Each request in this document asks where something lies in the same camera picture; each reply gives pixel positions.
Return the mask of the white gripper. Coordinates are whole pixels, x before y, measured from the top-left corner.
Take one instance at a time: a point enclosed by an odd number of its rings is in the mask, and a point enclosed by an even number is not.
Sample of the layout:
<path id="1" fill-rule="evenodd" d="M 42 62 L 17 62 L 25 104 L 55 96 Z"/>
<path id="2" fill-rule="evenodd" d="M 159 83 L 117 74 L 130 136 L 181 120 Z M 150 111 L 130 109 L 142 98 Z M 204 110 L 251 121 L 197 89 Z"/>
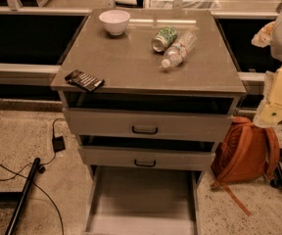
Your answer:
<path id="1" fill-rule="evenodd" d="M 252 38 L 254 46 L 264 48 L 271 42 L 271 56 L 282 62 L 282 11 L 275 22 L 267 23 Z M 268 128 L 282 120 L 282 66 L 264 76 L 263 99 L 253 118 L 255 126 Z"/>

